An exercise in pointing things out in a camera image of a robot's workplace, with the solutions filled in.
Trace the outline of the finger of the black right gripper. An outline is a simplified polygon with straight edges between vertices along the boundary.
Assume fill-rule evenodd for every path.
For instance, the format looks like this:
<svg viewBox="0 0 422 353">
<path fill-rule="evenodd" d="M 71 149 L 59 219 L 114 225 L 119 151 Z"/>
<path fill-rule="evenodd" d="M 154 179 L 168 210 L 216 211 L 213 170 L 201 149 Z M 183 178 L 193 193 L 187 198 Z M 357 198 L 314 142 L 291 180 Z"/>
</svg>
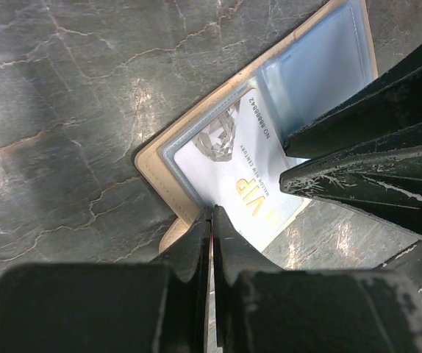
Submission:
<svg viewBox="0 0 422 353">
<path fill-rule="evenodd" d="M 283 172 L 284 193 L 356 210 L 422 240 L 422 122 Z"/>
<path fill-rule="evenodd" d="M 350 99 L 289 134 L 284 151 L 318 158 L 397 132 L 422 143 L 422 44 Z"/>
</svg>

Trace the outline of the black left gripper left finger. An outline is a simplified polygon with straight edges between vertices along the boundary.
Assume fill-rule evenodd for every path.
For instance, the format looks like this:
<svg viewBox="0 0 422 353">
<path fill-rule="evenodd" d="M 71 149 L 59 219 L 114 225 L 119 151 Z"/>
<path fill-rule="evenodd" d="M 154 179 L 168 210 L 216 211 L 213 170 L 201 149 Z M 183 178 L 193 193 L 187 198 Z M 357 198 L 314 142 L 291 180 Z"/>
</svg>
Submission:
<svg viewBox="0 0 422 353">
<path fill-rule="evenodd" d="M 0 352 L 205 352 L 211 213 L 147 263 L 27 263 L 0 276 Z"/>
</svg>

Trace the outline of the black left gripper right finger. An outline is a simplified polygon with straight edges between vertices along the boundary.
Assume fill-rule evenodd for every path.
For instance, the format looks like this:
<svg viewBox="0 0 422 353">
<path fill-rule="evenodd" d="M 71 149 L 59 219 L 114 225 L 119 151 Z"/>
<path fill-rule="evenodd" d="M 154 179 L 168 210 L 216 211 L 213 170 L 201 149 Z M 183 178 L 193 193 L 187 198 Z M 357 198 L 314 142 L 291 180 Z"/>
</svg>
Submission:
<svg viewBox="0 0 422 353">
<path fill-rule="evenodd" d="M 212 210 L 217 344 L 225 352 L 422 352 L 422 301 L 384 269 L 286 271 Z"/>
</svg>

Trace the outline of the beige card holder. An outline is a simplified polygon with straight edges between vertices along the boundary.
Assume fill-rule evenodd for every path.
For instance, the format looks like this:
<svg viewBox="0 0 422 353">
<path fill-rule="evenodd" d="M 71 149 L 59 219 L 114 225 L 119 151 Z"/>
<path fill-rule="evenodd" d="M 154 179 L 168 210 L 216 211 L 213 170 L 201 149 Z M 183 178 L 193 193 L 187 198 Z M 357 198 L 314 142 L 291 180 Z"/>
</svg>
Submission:
<svg viewBox="0 0 422 353">
<path fill-rule="evenodd" d="M 308 205 L 279 189 L 301 163 L 283 141 L 378 76 L 364 1 L 329 1 L 287 37 L 170 125 L 135 165 L 176 213 L 161 249 L 205 207 L 265 249 Z"/>
</svg>

